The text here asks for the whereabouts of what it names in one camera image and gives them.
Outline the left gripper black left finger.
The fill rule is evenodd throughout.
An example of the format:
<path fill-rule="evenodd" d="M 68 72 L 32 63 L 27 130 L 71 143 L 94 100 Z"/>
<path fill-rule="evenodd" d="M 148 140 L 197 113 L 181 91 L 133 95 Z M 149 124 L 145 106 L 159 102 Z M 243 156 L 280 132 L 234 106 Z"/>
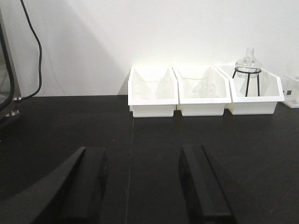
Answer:
<path fill-rule="evenodd" d="M 48 175 L 0 203 L 2 224 L 98 224 L 108 176 L 103 147 L 80 147 Z"/>

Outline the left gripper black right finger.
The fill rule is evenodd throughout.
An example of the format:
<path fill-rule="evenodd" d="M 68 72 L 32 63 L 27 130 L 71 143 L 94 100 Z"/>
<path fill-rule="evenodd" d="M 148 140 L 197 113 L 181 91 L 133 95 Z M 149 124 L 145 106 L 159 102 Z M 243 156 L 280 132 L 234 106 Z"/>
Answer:
<path fill-rule="evenodd" d="M 183 145 L 178 175 L 190 224 L 236 224 L 202 145 Z"/>

